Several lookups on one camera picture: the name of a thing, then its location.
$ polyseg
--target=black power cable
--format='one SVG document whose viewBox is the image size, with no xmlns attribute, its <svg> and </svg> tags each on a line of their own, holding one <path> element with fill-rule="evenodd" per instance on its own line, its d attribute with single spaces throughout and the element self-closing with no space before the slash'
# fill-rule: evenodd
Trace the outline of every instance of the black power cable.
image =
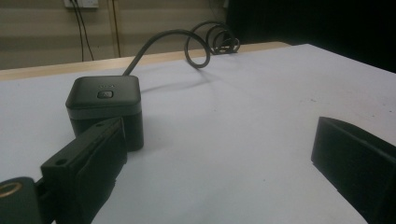
<svg viewBox="0 0 396 224">
<path fill-rule="evenodd" d="M 77 9 L 76 9 L 76 5 L 74 3 L 73 0 L 70 0 L 70 2 L 73 5 L 73 9 L 75 11 L 76 14 L 76 18 L 77 18 L 77 22 L 78 22 L 78 29 L 79 29 L 79 41 L 80 41 L 80 45 L 81 45 L 81 60 L 84 62 L 84 45 L 82 43 L 82 32 L 81 32 L 81 24 L 79 23 L 79 17 L 78 17 L 78 13 L 77 13 Z"/>
<path fill-rule="evenodd" d="M 81 24 L 82 24 L 82 27 L 84 28 L 85 41 L 86 41 L 86 43 L 87 43 L 88 50 L 90 51 L 91 58 L 92 58 L 92 60 L 94 61 L 93 54 L 92 54 L 92 51 L 91 51 L 90 41 L 88 41 L 87 29 L 85 28 L 84 19 L 82 18 L 81 11 L 79 10 L 78 0 L 71 0 L 72 3 L 73 3 L 73 1 L 74 1 L 75 4 L 76 4 L 76 7 L 75 7 L 75 8 L 77 8 L 78 15 L 79 15 L 79 17 L 81 18 Z"/>
<path fill-rule="evenodd" d="M 205 41 L 195 34 L 194 32 L 198 30 L 199 28 L 208 25 L 208 24 L 214 24 L 209 31 L 206 33 Z M 208 44 L 210 36 L 215 32 L 215 30 L 220 30 L 218 33 L 215 34 L 213 42 L 211 45 Z M 210 61 L 210 53 L 214 55 L 218 54 L 229 54 L 229 53 L 236 53 L 239 49 L 239 40 L 235 38 L 233 35 L 233 32 L 228 28 L 228 26 L 224 22 L 220 21 L 204 21 L 199 23 L 198 25 L 194 26 L 190 31 L 187 30 L 170 30 L 170 31 L 165 31 L 161 32 L 159 34 L 156 34 L 153 36 L 151 39 L 148 40 L 148 42 L 142 47 L 139 52 L 137 52 L 136 56 L 132 60 L 132 62 L 128 65 L 124 73 L 122 74 L 123 76 L 129 76 L 131 72 L 134 70 L 136 65 L 139 63 L 140 59 L 143 57 L 145 54 L 146 50 L 157 40 L 161 39 L 162 37 L 168 36 L 168 35 L 186 35 L 188 38 L 186 40 L 186 43 L 184 45 L 184 54 L 186 56 L 187 63 L 189 63 L 192 67 L 194 68 L 203 68 L 209 64 Z M 219 43 L 219 38 L 221 36 L 224 36 L 223 41 Z M 192 61 L 190 54 L 189 54 L 189 44 L 191 38 L 195 39 L 198 41 L 202 47 L 204 47 L 205 50 L 205 61 L 203 63 L 195 63 Z"/>
</svg>

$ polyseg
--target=white table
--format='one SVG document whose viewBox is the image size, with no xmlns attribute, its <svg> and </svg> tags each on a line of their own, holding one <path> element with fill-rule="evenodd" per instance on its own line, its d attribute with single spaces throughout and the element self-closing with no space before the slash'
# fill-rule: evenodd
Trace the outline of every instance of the white table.
<svg viewBox="0 0 396 224">
<path fill-rule="evenodd" d="M 82 76 L 0 82 L 0 181 L 74 139 L 64 102 Z M 396 75 L 310 45 L 138 65 L 145 147 L 94 224 L 366 223 L 310 160 L 318 117 L 396 145 Z"/>
</svg>

